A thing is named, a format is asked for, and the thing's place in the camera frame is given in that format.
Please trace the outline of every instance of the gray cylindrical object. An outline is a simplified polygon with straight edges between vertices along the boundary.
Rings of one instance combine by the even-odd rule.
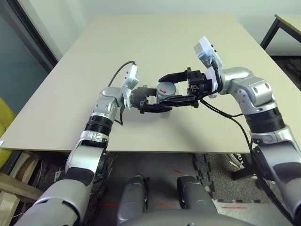
[[[176,87],[173,83],[164,81],[160,82],[157,86],[157,103],[166,97],[174,96]]]

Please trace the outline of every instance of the floor mat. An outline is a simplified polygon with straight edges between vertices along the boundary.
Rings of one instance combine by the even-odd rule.
[[[231,173],[238,169],[229,163],[230,159],[226,154],[195,154],[195,156],[195,159],[201,160],[201,174],[208,175],[199,178],[203,185],[210,187],[213,199],[221,202],[271,202],[265,192],[256,186],[255,179],[232,180]],[[271,184],[270,187],[282,202],[277,186]]]

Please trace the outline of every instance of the gray floor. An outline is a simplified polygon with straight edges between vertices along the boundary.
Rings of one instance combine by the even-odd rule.
[[[149,178],[147,211],[180,209],[176,180],[184,174],[196,175],[191,154],[118,154],[92,225],[116,225],[117,207],[124,185],[135,175]]]
[[[196,176],[192,163],[192,154],[186,153],[125,153],[118,154],[107,181],[103,197],[99,200],[97,210],[92,220],[93,226],[115,226],[118,204],[127,181],[135,175],[149,178],[148,209],[157,211],[180,209],[176,180],[188,174]],[[212,170],[211,177],[218,195],[224,202],[214,201],[218,212],[256,226],[289,226],[290,223],[279,213],[272,203],[251,203],[251,199],[265,197],[263,191],[255,185],[255,180],[232,181],[226,158],[223,161],[213,161],[208,158]],[[233,203],[233,199],[247,199],[248,203]]]

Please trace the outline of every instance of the white wall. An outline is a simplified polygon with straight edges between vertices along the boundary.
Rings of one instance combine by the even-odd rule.
[[[301,14],[301,0],[19,0],[58,59],[89,20],[100,14],[229,12],[260,43],[276,13]],[[279,30],[270,55],[301,55],[301,44]]]

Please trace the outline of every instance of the black cable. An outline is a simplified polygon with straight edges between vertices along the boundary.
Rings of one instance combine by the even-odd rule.
[[[124,63],[124,64],[123,64],[123,65],[115,72],[115,74],[113,75],[111,81],[110,81],[109,84],[108,84],[108,87],[111,86],[111,84],[113,83],[114,79],[116,78],[116,76],[118,75],[118,73],[121,71],[121,69],[124,68],[124,67],[125,67],[126,65],[128,65],[128,64],[134,64],[134,65],[135,65],[136,62],[135,62],[134,60],[130,60],[130,61],[125,62],[125,63]],[[122,114],[123,114],[124,109],[125,109],[124,106],[121,106],[121,107],[120,107],[120,114],[119,114],[119,116],[120,116],[120,121],[118,121],[118,120],[116,120],[116,119],[114,120],[115,122],[119,123],[121,126],[123,126]]]
[[[216,111],[218,111],[218,112],[221,112],[221,113],[223,113],[223,114],[225,114],[225,115],[227,115],[227,116],[229,116],[229,117],[231,117],[231,118],[235,118],[235,117],[239,117],[239,116],[241,116],[241,115],[244,115],[244,114],[242,114],[242,113],[240,113],[240,114],[235,114],[235,115],[227,114],[227,113],[225,113],[225,112],[219,110],[218,108],[212,106],[211,104],[209,104],[208,102],[206,102],[206,101],[203,100],[203,99],[201,99],[200,101],[201,101],[203,104],[205,104],[205,105],[207,105],[207,106],[213,108],[214,110],[216,110]]]
[[[217,92],[219,92],[222,89],[222,81],[221,81],[221,78],[218,74],[217,63],[214,60],[212,60],[211,61],[211,66],[213,67],[214,72],[215,72],[215,77],[216,77],[216,81],[217,81]]]
[[[114,120],[115,122],[119,123],[121,126],[123,126],[122,114],[124,112],[124,109],[125,109],[125,107],[124,107],[124,105],[122,105],[120,107],[120,113],[119,113],[120,121],[118,121],[116,119]]]
[[[250,152],[252,159],[254,159],[254,155],[253,152]],[[285,216],[285,218],[292,224],[294,224],[294,220],[291,217],[291,215],[289,214],[289,212],[284,208],[284,206],[281,204],[281,202],[279,201],[279,199],[275,196],[275,194],[273,193],[273,191],[270,189],[270,187],[268,186],[267,182],[263,179],[263,177],[261,176],[259,170],[254,167],[255,173],[257,175],[257,179],[259,181],[259,184],[261,186],[261,188],[264,190],[265,194],[267,194],[267,197],[269,197],[269,199],[271,199],[271,201],[273,202],[273,204],[278,208],[278,210]]]
[[[124,66],[128,65],[128,64],[136,64],[134,60],[131,60],[131,61],[127,61],[126,63],[124,63],[116,72],[115,74],[113,75],[111,81],[109,82],[108,84],[108,87],[111,86],[112,82],[114,81],[115,77],[117,76],[117,74],[121,71],[122,68],[124,68]]]
[[[207,102],[206,102],[205,100],[203,100],[203,99],[201,99],[200,102],[201,102],[203,105],[205,105],[207,108],[209,108],[210,110],[212,110],[212,111],[214,111],[214,112],[216,112],[216,113],[218,113],[218,114],[224,116],[224,117],[227,118],[227,119],[230,119],[230,120],[234,121],[234,122],[240,127],[241,131],[243,132],[243,134],[244,134],[244,136],[245,136],[245,139],[246,139],[246,142],[247,142],[247,144],[248,144],[248,148],[250,149],[251,143],[250,143],[249,138],[248,138],[248,136],[247,136],[247,134],[246,134],[246,131],[244,130],[244,128],[242,127],[242,125],[241,125],[238,121],[236,121],[235,119],[233,119],[233,117],[241,116],[242,114],[230,115],[230,114],[227,114],[227,113],[225,113],[225,112],[219,110],[218,108],[216,108],[216,107],[210,105],[209,103],[207,103]]]

